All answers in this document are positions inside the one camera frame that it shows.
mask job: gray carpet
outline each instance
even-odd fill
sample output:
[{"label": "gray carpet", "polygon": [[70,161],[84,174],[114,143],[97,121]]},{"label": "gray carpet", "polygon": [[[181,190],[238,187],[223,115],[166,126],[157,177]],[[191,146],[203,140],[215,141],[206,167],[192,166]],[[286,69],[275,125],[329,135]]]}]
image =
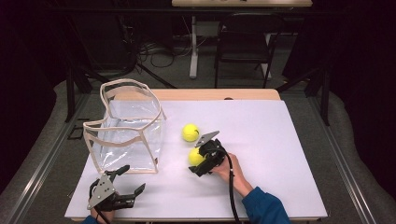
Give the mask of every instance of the gray carpet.
[{"label": "gray carpet", "polygon": [[[283,84],[285,78],[280,74],[288,58],[292,37],[283,37],[279,41],[274,58],[272,80],[267,88],[275,88]],[[156,55],[156,62],[167,64],[171,62],[169,57],[162,58]],[[199,49],[198,78],[190,79],[190,57],[176,57],[174,62],[166,68],[156,68],[149,60],[144,62],[158,76],[171,82],[178,88],[213,88],[214,86],[214,48],[211,45],[202,45]],[[164,85],[145,72],[134,70],[131,77],[143,83],[147,83],[152,89],[164,88]],[[94,91],[87,104],[84,106],[78,119],[99,119],[103,116],[101,102],[97,90],[100,83],[91,80]],[[222,88],[259,88],[261,82],[257,80],[239,81],[224,79],[219,82]],[[345,180],[340,175],[339,167],[334,162],[332,155],[332,143],[329,141],[320,120],[316,118],[318,111],[312,106],[316,99],[305,98],[301,90],[305,83],[300,83],[281,94],[290,111],[297,134],[302,143],[305,156],[308,160],[314,178],[317,182],[319,192],[322,196],[326,209],[330,216],[322,220],[323,223],[364,223],[351,199]],[[37,139],[31,153],[25,160],[21,169],[16,173],[11,183],[0,196],[0,218],[7,220],[13,211],[14,205],[23,194],[30,178],[35,174],[39,166],[53,148],[56,138],[62,132],[66,114],[65,85],[61,83],[56,88],[58,101],[54,108],[48,124]],[[333,94],[329,104],[330,130],[342,149],[347,165],[356,179],[366,202],[373,212],[376,223],[396,223],[395,201],[382,190],[365,165],[360,161],[353,144],[353,132],[347,113],[342,102]],[[75,223],[64,217],[65,209],[70,201],[67,195],[76,186],[88,156],[88,149],[83,140],[65,140],[60,146],[59,155],[52,164],[50,172],[39,189],[31,204],[24,208],[25,214],[21,215],[20,223]]]}]

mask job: wooden table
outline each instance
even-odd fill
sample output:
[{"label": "wooden table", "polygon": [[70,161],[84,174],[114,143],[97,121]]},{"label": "wooden table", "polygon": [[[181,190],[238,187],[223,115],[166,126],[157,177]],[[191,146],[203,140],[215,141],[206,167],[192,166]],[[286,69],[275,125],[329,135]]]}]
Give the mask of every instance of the wooden table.
[{"label": "wooden table", "polygon": [[[233,221],[228,186],[216,175],[196,176],[188,169],[193,143],[181,139],[180,130],[196,123],[202,133],[216,136],[226,150],[238,155],[247,180],[276,195],[290,220],[317,220],[327,216],[323,201],[304,156],[289,111],[274,90],[153,90],[167,116],[158,174],[118,176],[120,194],[146,183],[134,208],[116,212],[120,221]],[[234,100],[223,100],[231,97]],[[66,217],[81,221],[89,186],[99,174],[92,158],[78,182]],[[241,198],[235,194],[241,220],[248,220]]]},{"label": "wooden table", "polygon": [[[172,0],[174,7],[311,7],[311,0]],[[190,78],[197,77],[198,49],[196,43],[196,18],[191,22],[191,65]],[[262,64],[262,71],[266,71],[267,64]]]},{"label": "wooden table", "polygon": [[[279,93],[270,89],[154,89],[160,101],[187,100],[280,100]],[[131,99],[130,93],[119,94],[118,100]]]}]

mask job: yellow tennis ball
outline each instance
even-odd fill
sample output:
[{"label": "yellow tennis ball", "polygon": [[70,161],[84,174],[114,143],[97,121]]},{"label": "yellow tennis ball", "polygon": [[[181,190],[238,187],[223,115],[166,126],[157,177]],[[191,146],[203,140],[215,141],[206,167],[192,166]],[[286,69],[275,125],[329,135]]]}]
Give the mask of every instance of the yellow tennis ball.
[{"label": "yellow tennis ball", "polygon": [[181,132],[183,139],[188,142],[193,142],[199,137],[199,130],[195,124],[189,123],[183,127]]},{"label": "yellow tennis ball", "polygon": [[190,153],[189,153],[189,163],[191,166],[197,166],[201,164],[205,160],[205,157],[201,156],[199,154],[199,148],[195,147],[193,148]]}]

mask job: person's arm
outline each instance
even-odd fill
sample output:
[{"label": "person's arm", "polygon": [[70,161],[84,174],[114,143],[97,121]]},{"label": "person's arm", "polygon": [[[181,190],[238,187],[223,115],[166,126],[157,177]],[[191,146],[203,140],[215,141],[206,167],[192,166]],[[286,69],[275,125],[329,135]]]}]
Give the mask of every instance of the person's arm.
[{"label": "person's arm", "polygon": [[[114,218],[115,211],[102,212],[108,221],[112,221]],[[91,214],[87,216],[81,224],[106,224],[106,222],[98,215],[95,209],[91,209]]]},{"label": "person's arm", "polygon": [[[260,188],[251,187],[245,179],[239,161],[232,153],[228,153],[233,163],[233,187],[244,198],[243,205],[247,210],[247,216],[254,224],[283,224],[290,223],[282,202],[275,196],[264,193]],[[212,169],[213,173],[218,174],[225,182],[230,178],[230,164],[227,159]]]},{"label": "person's arm", "polygon": [[247,210],[251,223],[290,223],[282,202],[274,195],[263,192],[259,187],[251,191],[242,200],[242,204]]}]

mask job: transparent bag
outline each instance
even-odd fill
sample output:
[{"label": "transparent bag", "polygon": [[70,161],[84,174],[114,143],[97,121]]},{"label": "transparent bag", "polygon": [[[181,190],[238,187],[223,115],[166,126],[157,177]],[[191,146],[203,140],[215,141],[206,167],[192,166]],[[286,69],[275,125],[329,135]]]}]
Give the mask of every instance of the transparent bag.
[{"label": "transparent bag", "polygon": [[143,83],[119,79],[103,84],[101,120],[84,122],[84,139],[99,173],[130,165],[126,173],[157,173],[166,116]]}]

